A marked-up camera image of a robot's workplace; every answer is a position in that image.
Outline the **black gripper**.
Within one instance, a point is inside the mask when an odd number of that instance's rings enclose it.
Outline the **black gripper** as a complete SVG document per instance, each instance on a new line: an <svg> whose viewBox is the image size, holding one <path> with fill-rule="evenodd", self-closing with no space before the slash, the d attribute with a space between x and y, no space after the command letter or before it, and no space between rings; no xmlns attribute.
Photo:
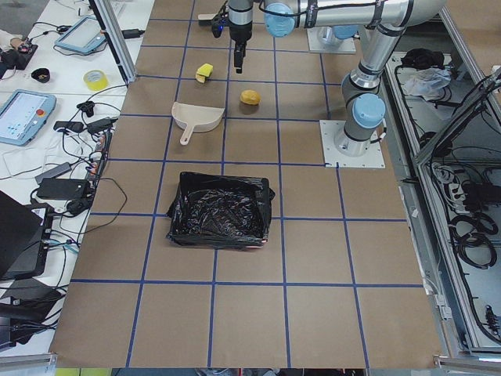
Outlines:
<svg viewBox="0 0 501 376"><path fill-rule="evenodd" d="M251 39L251 24L236 24L229 21L230 38L236 43L233 52L234 67L237 74L243 73L245 43Z"/></svg>

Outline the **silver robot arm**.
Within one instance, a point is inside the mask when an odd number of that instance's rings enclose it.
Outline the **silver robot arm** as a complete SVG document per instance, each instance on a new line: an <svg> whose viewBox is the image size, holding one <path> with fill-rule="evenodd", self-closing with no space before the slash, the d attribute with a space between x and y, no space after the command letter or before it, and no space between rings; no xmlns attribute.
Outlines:
<svg viewBox="0 0 501 376"><path fill-rule="evenodd" d="M386 107L375 91L407 27L439 13L443 1L260 1L268 33L281 38L303 27L364 26L372 29L359 65L345 76L342 92L348 119L333 138L336 149L362 156L384 119Z"/></svg>

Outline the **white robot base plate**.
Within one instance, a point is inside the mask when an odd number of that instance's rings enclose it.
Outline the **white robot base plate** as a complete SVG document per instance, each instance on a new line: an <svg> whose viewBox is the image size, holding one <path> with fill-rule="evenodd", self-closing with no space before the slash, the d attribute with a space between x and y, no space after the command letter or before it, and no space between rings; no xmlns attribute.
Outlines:
<svg viewBox="0 0 501 376"><path fill-rule="evenodd" d="M344 124L345 121L319 122L324 165L329 168L385 168L377 131L373 131L369 140L359 142L345 134Z"/></svg>

